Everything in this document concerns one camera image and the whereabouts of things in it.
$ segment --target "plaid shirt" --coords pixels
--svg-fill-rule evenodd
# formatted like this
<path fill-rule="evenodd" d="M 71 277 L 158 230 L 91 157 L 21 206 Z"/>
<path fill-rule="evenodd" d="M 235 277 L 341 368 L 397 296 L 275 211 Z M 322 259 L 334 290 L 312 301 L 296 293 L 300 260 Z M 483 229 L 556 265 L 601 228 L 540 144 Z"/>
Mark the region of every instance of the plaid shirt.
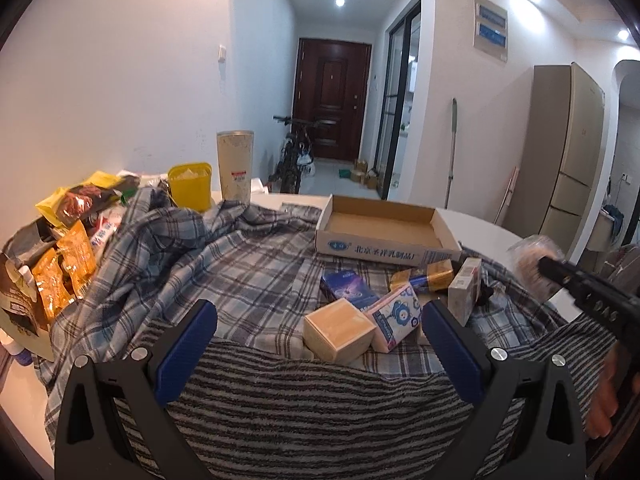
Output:
<path fill-rule="evenodd" d="M 218 309 L 216 338 L 303 359 L 313 357 L 303 345 L 303 317 L 326 303 L 319 291 L 323 272 L 354 269 L 375 293 L 388 291 L 389 277 L 399 267 L 317 254 L 320 211 L 293 205 L 283 209 L 227 202 L 199 214 L 171 207 L 160 190 L 137 193 L 86 297 L 68 306 L 51 327 L 55 361 L 36 363 L 49 392 L 45 425 L 52 444 L 75 358 L 123 358 L 152 320 L 176 324 L 199 298 Z M 468 326 L 489 347 L 520 346 L 564 323 L 499 264 L 487 261 L 482 279 L 494 294 L 475 310 Z M 394 352 L 369 349 L 352 365 L 390 378 L 442 370 L 433 350 L 418 346 L 411 336 Z"/>

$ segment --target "silver screw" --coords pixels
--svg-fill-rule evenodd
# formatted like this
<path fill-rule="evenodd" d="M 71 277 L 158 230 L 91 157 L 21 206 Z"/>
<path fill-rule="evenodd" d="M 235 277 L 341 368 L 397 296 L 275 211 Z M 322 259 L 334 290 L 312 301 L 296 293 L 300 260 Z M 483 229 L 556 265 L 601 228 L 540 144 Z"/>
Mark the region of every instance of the silver screw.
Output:
<path fill-rule="evenodd" d="M 563 367 L 566 364 L 566 360 L 560 354 L 554 354 L 551 357 L 551 362 L 555 364 L 557 367 Z"/>
<path fill-rule="evenodd" d="M 149 354 L 148 350 L 143 346 L 139 346 L 135 348 L 133 352 L 131 352 L 131 358 L 134 361 L 142 361 Z"/>
<path fill-rule="evenodd" d="M 76 360 L 74 361 L 74 365 L 77 366 L 78 368 L 82 368 L 83 366 L 87 365 L 88 362 L 89 362 L 89 358 L 86 355 L 80 355 L 76 357 Z"/>
<path fill-rule="evenodd" d="M 507 354 L 507 351 L 502 348 L 492 348 L 491 357 L 493 357 L 496 361 L 506 361 L 507 357 L 509 357 L 509 354 Z"/>

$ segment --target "white table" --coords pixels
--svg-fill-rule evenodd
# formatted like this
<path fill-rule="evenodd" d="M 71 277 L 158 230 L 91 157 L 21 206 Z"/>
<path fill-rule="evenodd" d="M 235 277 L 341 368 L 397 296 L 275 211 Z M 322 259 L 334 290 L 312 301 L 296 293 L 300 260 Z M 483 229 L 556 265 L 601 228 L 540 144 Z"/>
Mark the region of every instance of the white table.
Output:
<path fill-rule="evenodd" d="M 219 202 L 219 192 L 212 193 L 213 200 Z M 254 194 L 252 203 L 277 210 L 283 202 L 311 205 L 324 208 L 329 197 L 285 194 Z M 453 235 L 464 246 L 496 260 L 511 268 L 507 249 L 521 238 L 501 227 L 484 220 L 455 211 L 439 209 Z M 552 303 L 565 319 L 573 320 L 579 311 L 572 298 L 563 291 L 552 298 Z M 13 363 L 0 392 L 0 407 L 4 418 L 14 430 L 14 439 L 34 468 L 45 479 L 53 478 L 53 453 L 44 431 L 44 408 L 47 395 L 37 380 L 33 367 L 23 368 Z"/>

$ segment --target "yellow plastic bin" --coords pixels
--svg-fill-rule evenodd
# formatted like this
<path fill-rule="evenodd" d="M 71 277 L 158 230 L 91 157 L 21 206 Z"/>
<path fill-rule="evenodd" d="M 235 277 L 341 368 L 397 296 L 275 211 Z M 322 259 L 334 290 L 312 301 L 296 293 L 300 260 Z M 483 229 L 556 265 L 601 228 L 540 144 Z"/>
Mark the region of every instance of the yellow plastic bin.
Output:
<path fill-rule="evenodd" d="M 211 165 L 206 162 L 181 164 L 169 170 L 171 196 L 180 207 L 201 213 L 211 207 Z"/>

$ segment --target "refrigerator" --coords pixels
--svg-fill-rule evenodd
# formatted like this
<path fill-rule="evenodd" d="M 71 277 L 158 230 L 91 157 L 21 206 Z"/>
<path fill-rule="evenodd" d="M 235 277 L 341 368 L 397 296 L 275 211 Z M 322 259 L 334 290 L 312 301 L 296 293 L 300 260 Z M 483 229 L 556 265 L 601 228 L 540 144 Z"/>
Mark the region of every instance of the refrigerator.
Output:
<path fill-rule="evenodd" d="M 567 253 L 594 186 L 604 92 L 577 64 L 534 67 L 520 174 L 502 226 Z"/>

